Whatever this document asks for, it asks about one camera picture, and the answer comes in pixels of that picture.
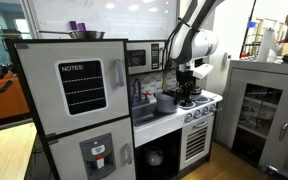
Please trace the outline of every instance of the stove knob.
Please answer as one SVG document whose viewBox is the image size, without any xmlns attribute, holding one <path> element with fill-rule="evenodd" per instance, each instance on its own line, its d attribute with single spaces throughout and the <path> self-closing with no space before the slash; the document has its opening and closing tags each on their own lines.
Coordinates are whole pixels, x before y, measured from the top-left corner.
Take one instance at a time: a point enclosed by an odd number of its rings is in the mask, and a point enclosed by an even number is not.
<svg viewBox="0 0 288 180">
<path fill-rule="evenodd" d="M 208 111 L 208 108 L 207 107 L 205 107 L 205 108 L 203 108 L 203 112 L 202 112 L 202 115 L 203 116 L 206 116 L 206 115 L 208 115 L 210 112 Z"/>
<path fill-rule="evenodd" d="M 210 107 L 210 112 L 214 113 L 214 112 L 216 112 L 216 111 L 217 111 L 216 106 L 215 106 L 215 104 L 213 104 L 213 105 Z"/>
<path fill-rule="evenodd" d="M 201 111 L 200 111 L 200 110 L 195 111 L 195 113 L 194 113 L 194 119 L 198 119 L 198 118 L 200 118 L 200 117 L 201 117 Z"/>
<path fill-rule="evenodd" d="M 193 120 L 193 118 L 192 118 L 191 113 L 187 114 L 184 118 L 184 122 L 186 122 L 186 123 L 190 123 L 192 120 Z"/>
</svg>

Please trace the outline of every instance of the cooking pot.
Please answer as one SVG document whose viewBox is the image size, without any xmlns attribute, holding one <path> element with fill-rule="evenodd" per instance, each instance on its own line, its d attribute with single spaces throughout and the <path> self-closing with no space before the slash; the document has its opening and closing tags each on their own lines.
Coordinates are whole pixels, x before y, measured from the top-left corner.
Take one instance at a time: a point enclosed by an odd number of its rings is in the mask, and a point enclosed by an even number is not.
<svg viewBox="0 0 288 180">
<path fill-rule="evenodd" d="M 201 88 L 193 89 L 192 92 L 191 92 L 192 101 L 199 100 L 201 98 L 201 94 L 202 94 L 202 89 Z"/>
<path fill-rule="evenodd" d="M 38 33 L 51 33 L 51 34 L 68 34 L 72 39 L 103 39 L 105 32 L 100 31 L 42 31 L 36 30 Z"/>
<path fill-rule="evenodd" d="M 170 94 L 159 92 L 155 94 L 157 101 L 157 110 L 163 113 L 174 113 L 177 111 L 179 105 L 175 97 Z"/>
</svg>

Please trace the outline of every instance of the frying pan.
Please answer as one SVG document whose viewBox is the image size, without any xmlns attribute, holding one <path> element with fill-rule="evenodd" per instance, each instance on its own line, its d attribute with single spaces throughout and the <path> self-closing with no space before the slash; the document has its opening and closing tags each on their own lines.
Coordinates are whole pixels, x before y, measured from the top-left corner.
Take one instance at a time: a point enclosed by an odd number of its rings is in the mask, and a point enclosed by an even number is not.
<svg viewBox="0 0 288 180">
<path fill-rule="evenodd" d="M 61 31 L 42 31 L 36 30 L 38 33 L 51 33 L 51 34 L 68 34 L 72 39 L 103 39 L 105 32 L 100 31 L 70 31 L 70 32 L 61 32 Z"/>
</svg>

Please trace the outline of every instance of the pot lid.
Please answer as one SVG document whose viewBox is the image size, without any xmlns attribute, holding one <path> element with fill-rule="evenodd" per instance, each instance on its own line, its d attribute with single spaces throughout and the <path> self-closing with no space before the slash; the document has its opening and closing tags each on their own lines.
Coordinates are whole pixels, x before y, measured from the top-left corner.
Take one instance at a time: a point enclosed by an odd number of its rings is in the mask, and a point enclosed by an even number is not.
<svg viewBox="0 0 288 180">
<path fill-rule="evenodd" d="M 174 100 L 175 99 L 174 97 L 164 94 L 163 92 L 156 93 L 156 98 L 160 100 Z"/>
</svg>

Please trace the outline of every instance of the window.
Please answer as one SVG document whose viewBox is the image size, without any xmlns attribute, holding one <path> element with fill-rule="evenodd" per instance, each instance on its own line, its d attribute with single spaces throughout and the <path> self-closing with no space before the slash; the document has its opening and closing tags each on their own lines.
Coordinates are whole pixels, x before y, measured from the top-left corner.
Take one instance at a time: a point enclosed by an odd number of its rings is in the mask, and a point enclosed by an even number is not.
<svg viewBox="0 0 288 180">
<path fill-rule="evenodd" d="M 14 19 L 14 21 L 15 21 L 16 29 L 21 32 L 22 38 L 32 39 L 27 21 L 25 19 Z"/>
</svg>

